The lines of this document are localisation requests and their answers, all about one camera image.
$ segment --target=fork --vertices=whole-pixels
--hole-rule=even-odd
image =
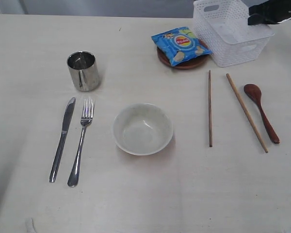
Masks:
[[[79,142],[78,152],[74,160],[74,164],[73,164],[73,167],[69,176],[69,180],[68,180],[69,187],[75,187],[78,185],[78,182],[79,182],[81,153],[82,153],[82,147],[83,147],[83,142],[85,138],[85,132],[86,132],[87,126],[89,126],[93,121],[94,108],[95,108],[95,102],[93,104],[93,100],[91,98],[84,100],[83,113],[81,117],[81,125],[82,125],[81,138]]]

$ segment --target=chopsticks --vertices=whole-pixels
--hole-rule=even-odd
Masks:
[[[208,74],[208,118],[209,118],[209,147],[212,147],[211,70],[209,70]]]
[[[246,108],[246,106],[245,106],[245,104],[244,104],[244,102],[243,102],[243,100],[242,100],[242,98],[241,98],[239,92],[237,91],[234,82],[232,81],[232,79],[231,79],[231,77],[230,77],[229,74],[226,74],[226,77],[227,77],[228,82],[229,82],[229,84],[231,85],[231,87],[232,87],[232,89],[233,89],[233,91],[234,91],[234,93],[235,93],[235,95],[236,95],[236,97],[237,97],[239,103],[241,104],[242,109],[243,109],[244,113],[246,114],[246,116],[247,116],[247,118],[248,118],[248,120],[249,120],[249,122],[250,122],[250,125],[252,126],[252,129],[254,130],[254,133],[255,133],[256,136],[258,137],[258,139],[259,139],[259,141],[260,141],[260,143],[261,143],[261,145],[262,145],[264,151],[265,151],[266,153],[268,153],[268,150],[267,150],[267,148],[266,148],[266,145],[265,145],[265,143],[264,143],[264,141],[263,141],[261,135],[259,134],[259,132],[258,132],[258,130],[257,130],[257,128],[256,128],[256,126],[255,126],[255,124],[254,124],[254,122],[253,122],[253,120],[252,120],[252,118],[251,118],[251,116],[250,116],[250,114],[249,114],[249,112],[248,112],[248,110],[247,110],[247,108]]]

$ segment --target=blue snack bag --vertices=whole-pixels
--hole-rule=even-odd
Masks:
[[[157,47],[166,54],[173,67],[181,62],[212,53],[199,43],[188,27],[175,28],[151,38]]]

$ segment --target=brown saucer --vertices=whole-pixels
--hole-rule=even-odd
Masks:
[[[208,49],[208,47],[206,46],[206,44],[203,41],[199,40],[199,43]],[[157,47],[157,56],[159,57],[159,60],[162,63],[164,63],[166,66],[171,67],[171,68],[175,68],[175,69],[193,69],[193,68],[196,68],[196,67],[204,64],[204,62],[208,58],[208,55],[203,55],[203,56],[193,58],[189,61],[182,62],[182,63],[172,67],[170,65],[169,59],[166,57],[165,53],[159,49],[159,47]]]

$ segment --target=basket handle hole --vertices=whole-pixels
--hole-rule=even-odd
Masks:
[[[212,6],[206,6],[204,8],[204,12],[209,12],[209,11],[216,11],[219,9],[219,5],[212,5]]]
[[[239,50],[239,52],[248,52],[248,51],[254,50],[256,47],[257,45],[247,45],[247,46],[242,47]]]

